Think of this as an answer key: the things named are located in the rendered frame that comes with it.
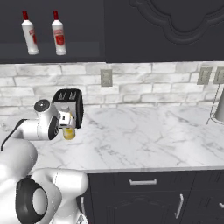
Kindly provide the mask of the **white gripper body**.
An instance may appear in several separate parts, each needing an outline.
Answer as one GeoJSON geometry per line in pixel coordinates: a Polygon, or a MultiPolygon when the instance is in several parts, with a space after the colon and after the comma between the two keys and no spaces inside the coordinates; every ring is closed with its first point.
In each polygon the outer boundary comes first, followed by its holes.
{"type": "Polygon", "coordinates": [[[75,119],[72,116],[72,114],[69,114],[67,117],[66,126],[68,128],[74,128],[75,127],[75,119]]]}

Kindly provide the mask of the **dark ornate wall cabinet door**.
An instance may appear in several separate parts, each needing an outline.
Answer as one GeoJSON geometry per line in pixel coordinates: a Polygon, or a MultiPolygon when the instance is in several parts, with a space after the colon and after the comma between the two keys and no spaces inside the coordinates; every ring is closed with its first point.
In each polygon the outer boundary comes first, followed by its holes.
{"type": "Polygon", "coordinates": [[[105,0],[108,63],[224,61],[224,0],[105,0]]]}

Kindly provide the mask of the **black toaster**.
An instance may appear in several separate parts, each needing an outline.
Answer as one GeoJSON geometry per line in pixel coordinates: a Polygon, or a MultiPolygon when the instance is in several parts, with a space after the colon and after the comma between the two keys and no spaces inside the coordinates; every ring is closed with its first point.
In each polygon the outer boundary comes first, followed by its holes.
{"type": "Polygon", "coordinates": [[[65,88],[58,90],[52,98],[52,104],[59,111],[62,106],[68,106],[76,120],[76,129],[81,127],[84,108],[82,101],[82,92],[77,88],[65,88]]]}

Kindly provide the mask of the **grey wall outlet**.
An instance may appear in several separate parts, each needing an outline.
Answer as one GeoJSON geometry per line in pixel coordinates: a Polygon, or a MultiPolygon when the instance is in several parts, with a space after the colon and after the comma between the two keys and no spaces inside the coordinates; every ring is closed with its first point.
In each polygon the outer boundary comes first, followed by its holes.
{"type": "Polygon", "coordinates": [[[101,86],[102,87],[112,87],[112,70],[111,69],[102,69],[101,70],[101,86]]]}
{"type": "Polygon", "coordinates": [[[198,85],[207,85],[212,73],[211,67],[202,67],[199,71],[198,85]]]}
{"type": "Polygon", "coordinates": [[[213,84],[224,84],[224,66],[217,67],[213,84]]]}

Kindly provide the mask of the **yellow juice bottle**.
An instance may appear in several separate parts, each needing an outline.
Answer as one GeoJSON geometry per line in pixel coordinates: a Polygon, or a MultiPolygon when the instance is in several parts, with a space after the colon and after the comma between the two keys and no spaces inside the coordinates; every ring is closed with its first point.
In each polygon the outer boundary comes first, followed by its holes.
{"type": "Polygon", "coordinates": [[[69,114],[72,114],[71,111],[70,111],[70,108],[68,106],[62,106],[59,113],[60,113],[59,125],[62,128],[63,137],[66,140],[74,139],[75,138],[76,120],[75,120],[75,127],[74,128],[68,128],[66,126],[67,116],[69,114]]]}

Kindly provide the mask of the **dark base cabinet door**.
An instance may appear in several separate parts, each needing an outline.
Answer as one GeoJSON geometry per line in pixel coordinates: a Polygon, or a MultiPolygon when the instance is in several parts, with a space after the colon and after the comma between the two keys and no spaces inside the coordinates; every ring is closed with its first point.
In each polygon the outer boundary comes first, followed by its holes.
{"type": "Polygon", "coordinates": [[[221,217],[224,216],[224,208],[220,208],[219,203],[224,204],[224,190],[192,191],[186,211],[193,216],[221,217]]]}
{"type": "Polygon", "coordinates": [[[93,193],[94,224],[180,224],[188,191],[93,193]],[[174,213],[184,195],[180,216],[174,213]]]}

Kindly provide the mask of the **open dark wall cabinet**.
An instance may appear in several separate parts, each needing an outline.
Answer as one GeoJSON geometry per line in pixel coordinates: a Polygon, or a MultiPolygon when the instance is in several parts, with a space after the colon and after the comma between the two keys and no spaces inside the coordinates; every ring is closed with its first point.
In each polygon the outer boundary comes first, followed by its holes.
{"type": "Polygon", "coordinates": [[[103,0],[0,0],[0,64],[96,62],[104,60],[103,0]],[[34,24],[39,54],[27,52],[23,12],[34,24]],[[53,41],[53,12],[64,25],[66,55],[53,41]]]}

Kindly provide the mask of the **white vodka bottle red cap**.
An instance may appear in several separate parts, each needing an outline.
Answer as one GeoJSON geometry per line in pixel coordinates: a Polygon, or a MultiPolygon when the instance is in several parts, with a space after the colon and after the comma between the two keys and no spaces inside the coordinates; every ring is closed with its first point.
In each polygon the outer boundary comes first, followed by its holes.
{"type": "Polygon", "coordinates": [[[53,12],[53,22],[52,22],[52,35],[54,39],[56,54],[66,55],[67,49],[66,49],[66,41],[65,41],[65,34],[64,34],[64,27],[63,24],[59,20],[59,14],[56,10],[53,12]]]}
{"type": "Polygon", "coordinates": [[[24,39],[27,46],[27,51],[30,55],[37,55],[39,53],[38,45],[37,45],[37,39],[35,35],[34,25],[29,20],[28,13],[26,10],[22,11],[23,13],[23,23],[21,24],[23,33],[24,33],[24,39]]]}

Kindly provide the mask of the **dark drawer front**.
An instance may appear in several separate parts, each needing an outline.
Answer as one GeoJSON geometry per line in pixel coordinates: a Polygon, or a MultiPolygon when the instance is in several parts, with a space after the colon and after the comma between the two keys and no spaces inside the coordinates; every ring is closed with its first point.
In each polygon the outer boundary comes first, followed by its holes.
{"type": "Polygon", "coordinates": [[[194,190],[224,190],[224,171],[198,171],[193,183],[194,190]]]}
{"type": "Polygon", "coordinates": [[[127,193],[190,190],[194,171],[144,171],[94,173],[89,175],[92,193],[127,193]],[[156,185],[130,185],[132,180],[157,179],[156,185]]]}

